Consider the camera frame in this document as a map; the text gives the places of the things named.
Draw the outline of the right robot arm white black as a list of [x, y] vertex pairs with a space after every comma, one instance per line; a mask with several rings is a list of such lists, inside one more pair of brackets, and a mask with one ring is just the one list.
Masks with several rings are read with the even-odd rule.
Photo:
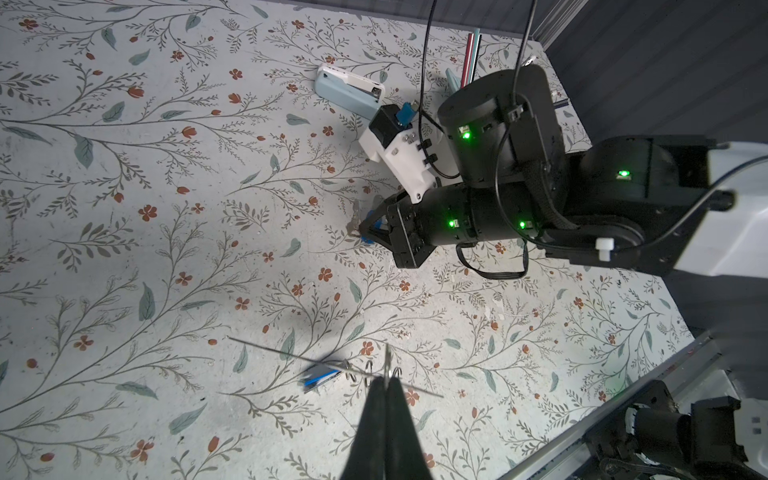
[[[383, 105], [360, 139], [405, 192], [359, 232], [396, 266], [419, 268], [438, 246], [488, 280], [520, 280], [529, 245], [571, 265], [664, 276], [767, 279], [767, 144], [706, 136], [623, 136], [566, 153], [542, 68], [485, 76], [439, 108], [460, 182], [439, 186], [409, 104]], [[522, 270], [485, 272], [464, 250], [522, 240]], [[747, 400], [699, 400], [677, 413], [671, 389], [649, 382], [593, 424], [584, 440], [604, 479], [767, 479], [767, 449], [747, 430]]]

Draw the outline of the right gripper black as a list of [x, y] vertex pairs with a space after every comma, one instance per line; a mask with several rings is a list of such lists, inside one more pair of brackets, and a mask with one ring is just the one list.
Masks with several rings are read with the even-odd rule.
[[386, 206], [371, 210], [360, 223], [365, 243], [390, 245], [395, 264], [401, 269], [418, 269], [437, 248], [432, 227], [438, 207], [435, 195], [413, 204], [406, 192], [393, 194]]

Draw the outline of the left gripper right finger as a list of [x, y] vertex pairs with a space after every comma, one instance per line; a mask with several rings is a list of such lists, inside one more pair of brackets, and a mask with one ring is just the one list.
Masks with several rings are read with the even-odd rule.
[[397, 377], [389, 379], [385, 400], [385, 478], [432, 480], [403, 386]]

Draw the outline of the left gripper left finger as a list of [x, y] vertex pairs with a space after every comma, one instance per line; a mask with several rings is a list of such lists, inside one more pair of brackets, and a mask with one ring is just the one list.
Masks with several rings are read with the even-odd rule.
[[386, 440], [386, 385], [381, 377], [370, 384], [357, 433], [341, 480], [384, 478]]

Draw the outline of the blue key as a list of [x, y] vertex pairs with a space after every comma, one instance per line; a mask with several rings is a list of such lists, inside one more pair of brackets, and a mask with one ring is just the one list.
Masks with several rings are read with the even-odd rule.
[[342, 373], [337, 368], [327, 366], [312, 366], [302, 373], [301, 386], [304, 392], [316, 389], [320, 385], [335, 379]]
[[382, 219], [369, 217], [359, 225], [361, 240], [365, 244], [380, 244], [383, 230], [381, 229]]

